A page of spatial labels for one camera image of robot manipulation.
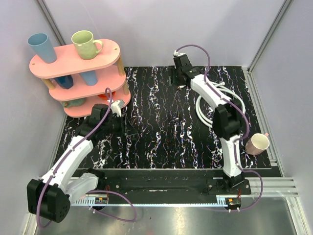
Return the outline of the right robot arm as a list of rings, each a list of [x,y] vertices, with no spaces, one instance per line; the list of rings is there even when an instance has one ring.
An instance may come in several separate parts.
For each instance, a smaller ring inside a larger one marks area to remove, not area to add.
[[[245,180],[240,163],[240,132],[244,119],[242,103],[223,94],[207,75],[191,65],[186,54],[175,52],[174,63],[179,85],[190,87],[214,109],[212,129],[220,139],[224,159],[220,185],[224,192],[233,194]]]

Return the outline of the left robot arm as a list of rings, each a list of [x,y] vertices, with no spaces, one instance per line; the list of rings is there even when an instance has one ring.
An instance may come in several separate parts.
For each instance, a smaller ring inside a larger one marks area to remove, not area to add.
[[[78,179],[70,179],[105,134],[121,137],[137,134],[122,115],[123,105],[122,100],[109,105],[95,104],[91,115],[76,128],[70,144],[54,166],[40,179],[32,179],[28,183],[28,210],[36,216],[39,227],[43,227],[41,218],[56,223],[63,221],[70,206],[86,194],[113,194],[106,184],[105,173],[100,170],[89,168]]]

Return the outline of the orange bowl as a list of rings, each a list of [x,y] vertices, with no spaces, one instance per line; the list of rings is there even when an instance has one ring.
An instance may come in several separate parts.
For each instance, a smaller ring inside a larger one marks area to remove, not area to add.
[[[110,97],[107,97],[106,94],[99,94],[97,96],[100,97],[101,99],[110,99]]]

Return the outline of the black marbled mat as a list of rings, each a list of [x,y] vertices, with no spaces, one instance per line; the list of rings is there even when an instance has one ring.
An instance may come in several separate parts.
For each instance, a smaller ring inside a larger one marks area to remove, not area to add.
[[[126,67],[131,100],[123,110],[138,131],[135,138],[107,135],[81,162],[79,168],[221,168],[223,151],[215,133],[195,111],[197,97],[191,89],[170,84],[170,67]],[[252,99],[241,67],[211,67],[209,79],[225,82],[244,101],[250,125],[249,138],[261,133]],[[84,118],[67,117],[54,163],[71,141]],[[268,153],[253,156],[241,143],[244,168],[271,168]]]

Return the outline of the teal mug bottom shelf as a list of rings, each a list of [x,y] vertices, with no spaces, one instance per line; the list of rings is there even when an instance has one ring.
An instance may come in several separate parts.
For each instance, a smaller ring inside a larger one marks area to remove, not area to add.
[[[70,108],[70,107],[78,107],[83,105],[86,102],[85,98],[80,99],[74,99],[69,101],[62,101],[61,104],[64,108]]]

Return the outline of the light blue cup middle shelf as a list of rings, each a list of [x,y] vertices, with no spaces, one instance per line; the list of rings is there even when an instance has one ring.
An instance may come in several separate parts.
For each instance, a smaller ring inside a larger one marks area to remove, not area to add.
[[[85,84],[88,86],[94,86],[98,82],[96,72],[94,70],[81,72],[80,76],[82,77]]]

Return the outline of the pink three-tier shelf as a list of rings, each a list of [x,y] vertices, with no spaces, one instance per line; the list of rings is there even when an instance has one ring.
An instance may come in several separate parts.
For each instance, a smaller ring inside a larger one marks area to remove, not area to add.
[[[50,95],[57,101],[69,101],[85,98],[86,102],[78,107],[64,108],[64,112],[73,118],[81,118],[91,114],[94,104],[108,104],[108,99],[101,99],[97,95],[104,94],[106,88],[110,88],[115,95],[113,100],[122,99],[127,106],[131,100],[127,78],[123,71],[121,52],[119,45],[109,39],[101,40],[104,44],[101,52],[91,60],[83,60],[79,57],[74,45],[55,47],[57,60],[53,63],[45,63],[38,55],[35,55],[30,63],[30,71],[42,79],[49,89]],[[81,72],[95,71],[97,84],[88,86],[80,76]],[[73,86],[70,89],[61,88],[54,78],[71,75]]]

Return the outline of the dark blue cup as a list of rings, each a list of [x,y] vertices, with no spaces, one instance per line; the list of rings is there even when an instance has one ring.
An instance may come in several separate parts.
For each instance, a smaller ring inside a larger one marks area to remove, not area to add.
[[[54,80],[63,89],[70,89],[73,86],[73,78],[71,75],[56,77]]]

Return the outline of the green mug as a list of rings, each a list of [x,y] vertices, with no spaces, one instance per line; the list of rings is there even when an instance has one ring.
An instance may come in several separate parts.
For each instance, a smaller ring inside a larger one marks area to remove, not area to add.
[[[93,33],[87,30],[81,30],[74,33],[71,41],[75,49],[83,60],[95,58],[103,49],[104,44],[101,40],[95,40]]]

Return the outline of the pink beige cup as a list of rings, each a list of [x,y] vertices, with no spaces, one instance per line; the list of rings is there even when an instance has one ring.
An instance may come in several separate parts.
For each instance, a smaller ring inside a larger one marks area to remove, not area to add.
[[[259,155],[265,150],[268,149],[270,142],[269,142],[269,134],[261,134],[256,133],[254,134],[246,143],[245,150],[246,153],[249,155]]]

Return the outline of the light blue tall cup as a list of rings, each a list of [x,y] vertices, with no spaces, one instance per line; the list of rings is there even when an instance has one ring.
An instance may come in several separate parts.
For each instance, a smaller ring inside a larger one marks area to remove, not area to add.
[[[57,60],[54,47],[45,33],[36,33],[30,36],[27,42],[45,63],[53,63]]]

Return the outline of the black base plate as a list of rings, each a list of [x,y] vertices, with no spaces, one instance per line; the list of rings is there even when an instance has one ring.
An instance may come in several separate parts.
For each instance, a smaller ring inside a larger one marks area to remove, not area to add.
[[[218,195],[251,195],[247,179],[227,188],[221,169],[101,169],[100,172],[105,176],[101,189],[118,192],[135,206],[199,205],[215,203]]]

